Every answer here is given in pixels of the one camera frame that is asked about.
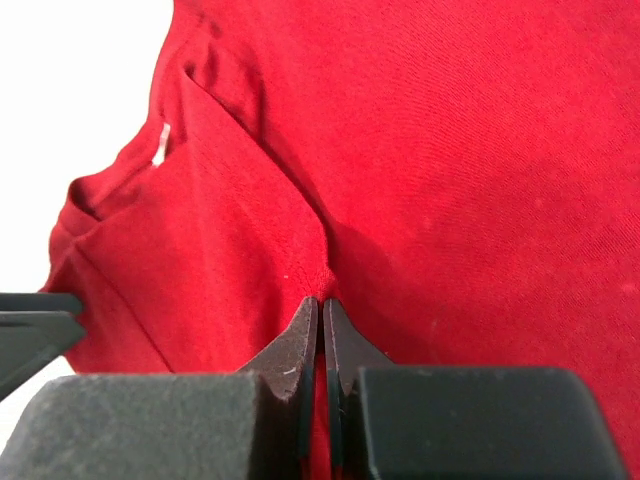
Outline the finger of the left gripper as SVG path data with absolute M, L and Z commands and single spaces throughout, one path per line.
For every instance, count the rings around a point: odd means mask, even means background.
M 83 306 L 68 293 L 1 293 L 2 312 L 68 312 L 79 315 Z
M 1 399 L 86 335 L 68 312 L 1 313 Z

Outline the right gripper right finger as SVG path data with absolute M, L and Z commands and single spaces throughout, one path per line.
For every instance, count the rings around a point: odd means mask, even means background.
M 625 479 L 591 391 L 541 367 L 393 363 L 323 307 L 332 473 L 341 479 Z

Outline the red t-shirt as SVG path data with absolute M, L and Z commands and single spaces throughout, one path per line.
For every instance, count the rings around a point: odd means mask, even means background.
M 575 371 L 637 473 L 639 5 L 178 1 L 49 252 L 80 373 L 231 371 L 336 297 L 401 363 Z

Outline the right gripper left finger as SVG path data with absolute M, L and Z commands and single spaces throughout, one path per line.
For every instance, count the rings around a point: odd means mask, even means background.
M 45 384 L 1 455 L 5 479 L 301 479 L 316 299 L 229 374 L 72 375 Z

